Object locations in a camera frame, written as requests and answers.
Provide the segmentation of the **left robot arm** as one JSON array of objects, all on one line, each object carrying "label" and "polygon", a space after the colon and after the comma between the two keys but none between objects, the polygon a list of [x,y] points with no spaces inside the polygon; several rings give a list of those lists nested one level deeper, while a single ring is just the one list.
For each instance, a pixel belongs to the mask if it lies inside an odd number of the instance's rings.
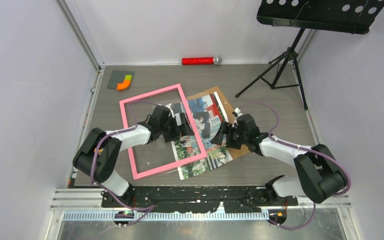
[{"label": "left robot arm", "polygon": [[144,121],[124,129],[104,131],[93,128],[74,155],[72,165],[114,194],[121,207],[133,202],[132,185],[115,170],[119,153],[140,145],[147,145],[164,138],[165,142],[194,136],[194,131],[184,112],[174,113],[163,105],[157,105]]}]

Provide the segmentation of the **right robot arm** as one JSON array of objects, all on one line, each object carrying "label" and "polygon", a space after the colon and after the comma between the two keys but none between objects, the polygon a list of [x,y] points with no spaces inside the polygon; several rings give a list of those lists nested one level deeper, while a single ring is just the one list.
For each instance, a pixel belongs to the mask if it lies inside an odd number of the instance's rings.
[{"label": "right robot arm", "polygon": [[270,132],[261,132],[250,114],[239,115],[234,123],[222,122],[212,144],[248,150],[262,157],[274,158],[294,167],[296,177],[280,175],[264,186],[264,198],[279,205],[286,197],[307,197],[321,204],[331,196],[345,194],[351,187],[346,171],[339,166],[323,144],[310,147],[284,141]]}]

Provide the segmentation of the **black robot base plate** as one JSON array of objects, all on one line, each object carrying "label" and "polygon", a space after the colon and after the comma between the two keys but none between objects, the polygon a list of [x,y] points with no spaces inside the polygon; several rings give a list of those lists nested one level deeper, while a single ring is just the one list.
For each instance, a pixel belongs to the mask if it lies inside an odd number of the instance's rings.
[{"label": "black robot base plate", "polygon": [[224,207],[227,213],[256,213],[261,207],[294,207],[295,197],[274,197],[264,186],[132,186],[125,195],[114,198],[101,191],[103,208],[122,204],[135,209],[152,208],[154,213],[214,213]]}]

